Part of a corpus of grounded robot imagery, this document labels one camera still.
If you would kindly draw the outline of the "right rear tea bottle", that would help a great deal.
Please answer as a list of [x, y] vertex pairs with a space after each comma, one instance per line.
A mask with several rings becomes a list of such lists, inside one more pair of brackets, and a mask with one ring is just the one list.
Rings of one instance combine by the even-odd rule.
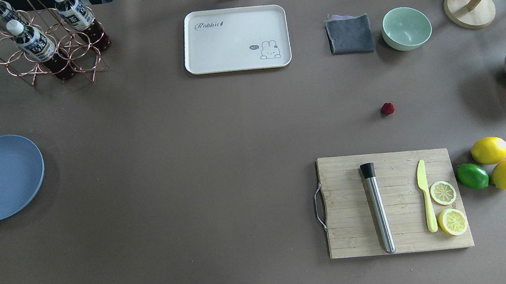
[[93, 46], [99, 51], [106, 50], [111, 38], [104, 31], [102, 24], [80, 0], [54, 0], [55, 9], [65, 23], [77, 32], [76, 37], [85, 45]]

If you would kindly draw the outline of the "green bowl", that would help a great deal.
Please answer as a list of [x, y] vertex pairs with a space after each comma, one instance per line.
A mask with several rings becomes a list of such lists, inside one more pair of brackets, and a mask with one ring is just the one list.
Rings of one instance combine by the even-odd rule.
[[395, 50], [410, 51], [426, 43], [432, 35], [432, 25], [421, 12], [410, 7], [398, 7], [385, 14], [382, 21], [385, 43]]

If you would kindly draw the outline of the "cream rabbit tray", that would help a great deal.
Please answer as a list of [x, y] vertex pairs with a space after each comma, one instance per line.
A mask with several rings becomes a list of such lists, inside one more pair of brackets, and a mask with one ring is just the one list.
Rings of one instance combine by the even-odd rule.
[[278, 5], [190, 12], [183, 25], [191, 74], [279, 68], [292, 60], [286, 12]]

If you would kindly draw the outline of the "lemon slice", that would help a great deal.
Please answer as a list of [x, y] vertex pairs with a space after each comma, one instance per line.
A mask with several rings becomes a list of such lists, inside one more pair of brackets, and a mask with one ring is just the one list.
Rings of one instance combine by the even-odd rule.
[[458, 209], [444, 209], [437, 217], [439, 227], [449, 235], [461, 235], [467, 231], [467, 217]]
[[440, 205], [452, 205], [457, 198], [455, 187], [446, 181], [436, 181], [429, 189], [431, 199]]

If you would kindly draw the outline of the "yellow plastic knife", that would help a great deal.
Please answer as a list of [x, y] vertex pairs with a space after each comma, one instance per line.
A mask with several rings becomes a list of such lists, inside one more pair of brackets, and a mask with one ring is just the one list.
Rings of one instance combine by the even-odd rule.
[[418, 187], [423, 192], [424, 211], [427, 229], [432, 233], [436, 233], [438, 231], [438, 224], [436, 220], [436, 215], [434, 214], [434, 210], [432, 207], [424, 159], [418, 161], [416, 173], [417, 173]]

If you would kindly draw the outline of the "upper whole lemon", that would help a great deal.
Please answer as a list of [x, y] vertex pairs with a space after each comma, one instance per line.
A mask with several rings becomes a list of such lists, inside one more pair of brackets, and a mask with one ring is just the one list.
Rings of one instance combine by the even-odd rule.
[[496, 164], [506, 158], [506, 141], [500, 137], [484, 137], [470, 149], [473, 159], [479, 164]]

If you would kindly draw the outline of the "red strawberry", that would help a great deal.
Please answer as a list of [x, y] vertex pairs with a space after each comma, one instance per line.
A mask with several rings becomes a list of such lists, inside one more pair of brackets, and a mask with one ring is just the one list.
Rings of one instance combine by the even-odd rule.
[[393, 103], [385, 103], [381, 107], [381, 113], [385, 116], [395, 113], [396, 107]]

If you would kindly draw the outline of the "front tea bottle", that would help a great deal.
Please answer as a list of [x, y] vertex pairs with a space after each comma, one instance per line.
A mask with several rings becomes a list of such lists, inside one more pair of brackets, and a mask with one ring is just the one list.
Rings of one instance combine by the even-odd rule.
[[41, 63], [56, 78], [67, 80], [75, 76], [68, 54], [38, 28], [11, 19], [6, 23], [6, 29], [18, 48]]

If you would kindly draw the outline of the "grey folded cloth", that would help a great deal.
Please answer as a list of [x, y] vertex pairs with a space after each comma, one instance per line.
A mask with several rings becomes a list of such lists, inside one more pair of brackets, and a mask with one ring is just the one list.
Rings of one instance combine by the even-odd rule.
[[326, 33], [334, 54], [374, 52], [375, 45], [366, 13], [359, 16], [334, 14], [324, 21]]

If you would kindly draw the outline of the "upper lemon slice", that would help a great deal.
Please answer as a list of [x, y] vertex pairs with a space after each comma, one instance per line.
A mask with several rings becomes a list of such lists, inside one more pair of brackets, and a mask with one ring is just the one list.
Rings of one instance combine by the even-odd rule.
[[440, 205], [452, 205], [457, 198], [455, 187], [446, 181], [436, 181], [429, 189], [431, 199]]

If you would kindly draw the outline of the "wooden cutting board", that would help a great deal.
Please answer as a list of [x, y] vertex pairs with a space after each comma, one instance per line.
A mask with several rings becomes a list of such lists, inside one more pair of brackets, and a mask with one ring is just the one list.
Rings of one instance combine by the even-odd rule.
[[360, 170], [365, 163], [374, 164], [397, 254], [474, 246], [470, 230], [453, 236], [442, 230], [433, 233], [427, 229], [424, 196], [416, 181], [420, 160], [425, 162], [429, 185], [445, 181], [457, 186], [449, 152], [445, 148], [317, 159], [332, 259], [386, 254], [369, 189]]

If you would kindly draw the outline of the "steel muddler black tip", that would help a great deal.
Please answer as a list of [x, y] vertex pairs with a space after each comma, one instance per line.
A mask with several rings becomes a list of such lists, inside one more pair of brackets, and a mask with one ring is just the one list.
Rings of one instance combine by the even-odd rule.
[[383, 240], [385, 251], [387, 254], [394, 254], [396, 252], [395, 241], [393, 233], [391, 232], [389, 226], [387, 213], [385, 213], [383, 197], [379, 190], [374, 164], [372, 162], [361, 164], [360, 170], [363, 174], [365, 184], [369, 189], [369, 198], [372, 202], [372, 208], [374, 209], [375, 217], [377, 220], [379, 235]]

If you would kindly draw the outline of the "lower lemon slice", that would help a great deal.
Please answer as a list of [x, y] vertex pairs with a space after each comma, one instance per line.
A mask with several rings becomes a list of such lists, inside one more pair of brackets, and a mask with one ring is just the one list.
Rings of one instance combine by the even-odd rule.
[[437, 217], [439, 227], [449, 235], [461, 235], [467, 231], [467, 217], [458, 209], [444, 209]]

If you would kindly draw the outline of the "green lime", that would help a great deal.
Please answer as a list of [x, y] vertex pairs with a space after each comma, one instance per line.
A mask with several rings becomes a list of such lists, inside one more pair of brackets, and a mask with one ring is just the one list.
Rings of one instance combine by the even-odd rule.
[[461, 164], [456, 170], [457, 179], [466, 187], [486, 189], [489, 186], [489, 176], [485, 169], [473, 163]]

